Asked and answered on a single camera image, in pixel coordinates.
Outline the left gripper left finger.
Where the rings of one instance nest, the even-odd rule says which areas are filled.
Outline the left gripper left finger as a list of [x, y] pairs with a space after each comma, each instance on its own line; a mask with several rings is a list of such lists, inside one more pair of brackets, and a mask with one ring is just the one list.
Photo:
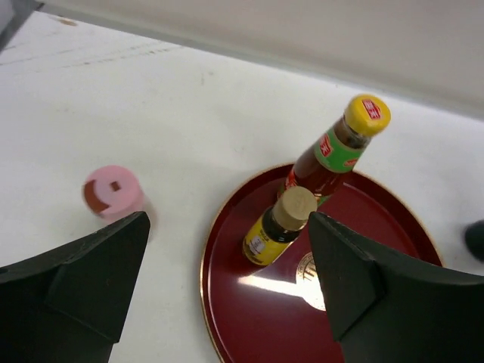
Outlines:
[[128, 315], [150, 231], [136, 212], [1, 269], [3, 362], [107, 362]]

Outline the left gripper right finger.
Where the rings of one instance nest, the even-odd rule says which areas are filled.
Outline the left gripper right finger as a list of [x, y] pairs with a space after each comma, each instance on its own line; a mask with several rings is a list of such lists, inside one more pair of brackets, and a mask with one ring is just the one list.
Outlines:
[[481, 362], [483, 279], [360, 235], [323, 213], [309, 240], [347, 362]]

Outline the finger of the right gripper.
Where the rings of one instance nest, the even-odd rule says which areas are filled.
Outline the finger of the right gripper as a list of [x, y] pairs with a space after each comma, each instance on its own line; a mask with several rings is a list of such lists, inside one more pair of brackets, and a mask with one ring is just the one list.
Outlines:
[[484, 260], [484, 221], [468, 225], [464, 232], [464, 241], [470, 253], [479, 261]]

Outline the pink lid spice jar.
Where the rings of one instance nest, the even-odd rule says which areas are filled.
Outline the pink lid spice jar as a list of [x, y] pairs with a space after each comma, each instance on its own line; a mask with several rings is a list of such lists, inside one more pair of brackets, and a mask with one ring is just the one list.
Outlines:
[[144, 192], [133, 172], [108, 165], [93, 171], [82, 187], [86, 206], [106, 224], [144, 209]]

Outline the small yellow label oil bottle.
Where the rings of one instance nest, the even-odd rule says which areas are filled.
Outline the small yellow label oil bottle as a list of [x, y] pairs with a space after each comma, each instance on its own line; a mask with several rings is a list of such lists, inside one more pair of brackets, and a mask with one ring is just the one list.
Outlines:
[[271, 265], [299, 237], [317, 207], [308, 189], [287, 189], [247, 232], [242, 243], [244, 255], [255, 265]]

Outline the yellow cap chili sauce bottle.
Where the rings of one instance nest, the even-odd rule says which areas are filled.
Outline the yellow cap chili sauce bottle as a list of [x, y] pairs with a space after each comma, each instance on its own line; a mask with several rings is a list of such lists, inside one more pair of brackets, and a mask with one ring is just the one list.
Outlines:
[[293, 164], [278, 196], [301, 186], [315, 195], [318, 205], [323, 204], [390, 120], [390, 109], [380, 98], [368, 94], [352, 98], [343, 115]]

